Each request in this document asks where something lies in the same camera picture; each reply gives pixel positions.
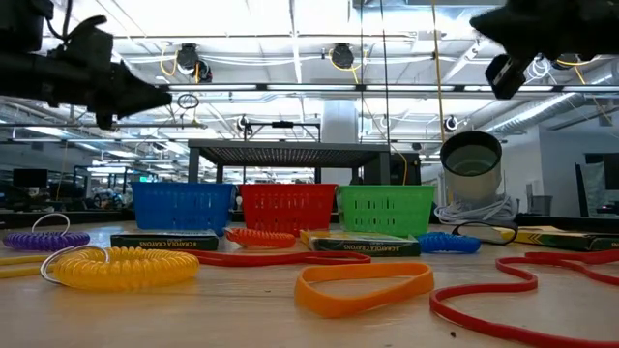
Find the metal table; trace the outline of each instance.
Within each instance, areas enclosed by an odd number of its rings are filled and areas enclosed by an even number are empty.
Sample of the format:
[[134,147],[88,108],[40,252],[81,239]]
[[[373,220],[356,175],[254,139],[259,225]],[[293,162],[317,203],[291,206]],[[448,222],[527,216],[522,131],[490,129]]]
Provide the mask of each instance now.
[[359,167],[372,160],[380,162],[381,184],[390,183],[388,145],[229,140],[190,140],[188,145],[190,183],[197,183],[200,156],[217,166],[217,183],[223,182],[227,165],[314,167],[316,183],[320,183],[320,168],[351,168],[353,179],[357,179]]

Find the desk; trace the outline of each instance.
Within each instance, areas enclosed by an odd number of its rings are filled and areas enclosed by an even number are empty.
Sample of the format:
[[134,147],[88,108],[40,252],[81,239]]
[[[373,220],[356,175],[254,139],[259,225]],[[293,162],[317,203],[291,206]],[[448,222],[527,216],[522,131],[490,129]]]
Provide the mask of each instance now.
[[[136,231],[133,222],[72,226],[93,244]],[[224,244],[229,252],[246,252]],[[293,249],[304,249],[295,246]],[[437,287],[509,282],[497,257],[539,246],[483,246],[476,255],[407,258],[434,269]],[[1,256],[23,253],[2,246]],[[402,261],[376,258],[374,262]],[[195,280],[140,293],[97,294],[53,285],[38,276],[0,279],[0,335],[5,347],[519,347],[518,343],[462,329],[431,314],[428,295],[342,319],[322,319],[296,307],[294,281],[304,266],[236,269],[201,266]],[[619,340],[619,291],[576,273],[520,266],[540,277],[525,294],[476,295],[451,305],[491,321],[552,334]],[[619,265],[596,266],[619,275]],[[316,285],[334,294],[359,294],[396,279],[347,280]]]

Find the red rubber band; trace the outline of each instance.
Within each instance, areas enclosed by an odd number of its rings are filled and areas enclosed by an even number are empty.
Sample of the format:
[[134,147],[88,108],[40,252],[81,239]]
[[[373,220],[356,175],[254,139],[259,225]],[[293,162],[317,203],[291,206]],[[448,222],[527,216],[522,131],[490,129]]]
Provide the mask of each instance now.
[[243,247],[293,247],[293,235],[281,232],[266,232],[248,228],[226,228],[225,238]]
[[313,264],[349,265],[370,263],[367,255],[351,251],[298,252],[281,255],[234,255],[202,250],[176,250],[190,253],[203,265],[224,267],[260,267],[273,265]]
[[578,265],[576,263],[566,260],[576,260],[590,265],[600,265],[619,261],[619,250],[590,252],[586,254],[529,252],[526,253],[524,257],[500,258],[497,259],[495,262],[496,268],[499,271],[512,276],[518,276],[525,281],[515,284],[474,284],[452,286],[444,289],[439,289],[434,291],[430,295],[430,310],[447,320],[461,325],[466,329],[470,329],[478,333],[487,334],[494,337],[520,341],[522,343],[538,347],[619,347],[619,341],[592,341],[586,339],[568,338],[548,333],[533,332],[530,330],[509,325],[491,323],[486,320],[464,314],[441,303],[441,301],[443,300],[462,295],[481,293],[517,293],[536,289],[538,287],[538,278],[527,271],[508,266],[508,264],[514,263],[550,265],[568,268],[580,272],[597,281],[601,281],[611,285],[619,285],[619,277],[617,276],[599,274],[597,272],[589,270],[582,265]]

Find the green plastic basket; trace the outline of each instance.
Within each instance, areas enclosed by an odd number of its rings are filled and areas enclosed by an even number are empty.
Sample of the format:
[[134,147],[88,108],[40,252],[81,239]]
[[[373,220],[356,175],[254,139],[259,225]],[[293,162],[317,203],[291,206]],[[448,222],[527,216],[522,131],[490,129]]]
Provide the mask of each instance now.
[[433,198],[432,186],[339,187],[339,221],[346,231],[417,237],[427,233]]

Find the table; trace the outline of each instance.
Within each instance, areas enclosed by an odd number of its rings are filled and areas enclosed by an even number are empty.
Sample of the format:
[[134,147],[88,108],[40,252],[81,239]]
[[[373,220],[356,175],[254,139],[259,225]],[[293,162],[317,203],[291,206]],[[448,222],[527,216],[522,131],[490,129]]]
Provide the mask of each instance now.
[[[72,226],[94,244],[137,231],[134,222]],[[228,252],[247,252],[225,243]],[[292,250],[301,250],[295,246]],[[408,258],[434,269],[437,287],[516,279],[495,270],[497,257],[540,246],[483,246],[476,255]],[[1,256],[22,254],[0,247]],[[376,258],[374,262],[402,261]],[[596,270],[619,275],[619,265]],[[431,314],[428,295],[360,315],[322,319],[296,307],[294,281],[304,266],[231,269],[201,266],[195,280],[139,293],[89,293],[38,276],[0,279],[0,335],[6,347],[520,347],[453,325]],[[573,272],[521,265],[540,277],[524,294],[476,295],[450,304],[482,318],[552,334],[619,340],[619,291]],[[317,284],[335,294],[359,294],[397,279]]]
[[190,183],[198,182],[200,156],[217,166],[217,183],[223,182],[223,168],[227,165],[316,168],[317,184],[320,183],[320,168],[351,168],[353,180],[356,180],[359,167],[373,160],[379,160],[381,184],[391,182],[388,145],[190,140],[188,146]]

